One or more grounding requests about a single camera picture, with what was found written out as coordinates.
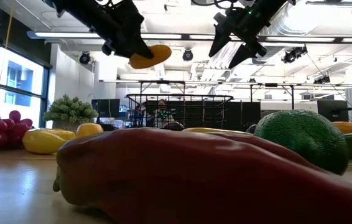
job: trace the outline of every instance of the metal cage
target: metal cage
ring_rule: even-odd
[[[185,128],[223,128],[227,95],[129,94],[133,127],[181,131]]]

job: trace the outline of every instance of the wooden table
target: wooden table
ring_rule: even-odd
[[[102,212],[68,204],[52,190],[55,156],[0,152],[0,224],[111,223]],[[345,174],[352,178],[352,162]]]

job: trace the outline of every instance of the robotic arm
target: robotic arm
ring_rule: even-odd
[[[286,2],[296,4],[296,0],[255,0],[251,7],[240,8],[231,5],[226,10],[226,16],[217,13],[214,19],[218,24],[215,25],[215,39],[209,56],[212,57],[219,52],[231,40],[231,34],[240,38],[244,44],[241,44],[237,50],[229,68],[237,66],[248,58],[257,58],[257,54],[265,56],[267,50],[259,44],[256,36],[265,26],[270,26],[270,20]]]
[[[127,58],[133,54],[153,58],[152,52],[141,38],[140,28],[144,18],[139,14],[133,1],[123,0],[112,4],[110,0],[104,5],[98,1],[102,0],[43,0],[57,10],[58,17],[67,11],[89,27],[90,32],[95,32],[103,38],[105,43],[102,50],[106,55],[114,52]],[[286,2],[296,4],[296,0],[246,0],[255,3],[245,8],[234,7],[233,3],[237,0],[215,0],[213,4],[218,6],[220,1],[230,1],[231,7],[226,9],[226,16],[221,13],[215,15],[218,24],[215,25],[215,39],[209,56],[212,57],[219,52],[231,40],[231,34],[244,42],[229,68],[248,58],[256,58],[257,54],[265,56],[266,49],[259,44],[256,36],[265,26],[270,26],[271,18]]]
[[[134,53],[145,58],[153,54],[141,38],[140,28],[144,17],[139,14],[132,0],[105,5],[95,0],[43,0],[56,9],[61,17],[65,11],[86,25],[90,32],[105,40],[103,53],[130,58]]]

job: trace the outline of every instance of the spotlight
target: spotlight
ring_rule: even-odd
[[[307,53],[306,45],[304,47],[294,47],[292,50],[286,51],[285,56],[281,60],[284,63],[292,63]]]
[[[191,49],[186,49],[186,50],[184,51],[184,53],[183,53],[183,60],[184,60],[185,62],[189,62],[189,61],[193,60],[193,57],[194,57],[194,55],[193,55],[193,52],[191,51]]]
[[[90,63],[90,60],[91,60],[90,52],[82,52],[82,55],[79,58],[79,62],[82,65],[88,65]]]
[[[331,83],[331,79],[328,75],[324,75],[320,78],[314,79],[313,84],[324,84],[324,83]]]

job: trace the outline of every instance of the yellow cable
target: yellow cable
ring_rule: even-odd
[[[10,36],[10,29],[12,27],[12,20],[13,20],[13,12],[14,12],[14,3],[16,0],[12,1],[12,6],[10,8],[10,18],[9,18],[9,26],[7,27],[7,34],[6,34],[6,42],[4,44],[4,55],[3,55],[3,61],[2,61],[2,66],[1,66],[1,74],[0,74],[0,87],[1,87],[1,80],[2,80],[2,73],[3,73],[3,65],[4,65],[4,59],[6,56],[6,50],[7,46],[9,44],[9,36]]]

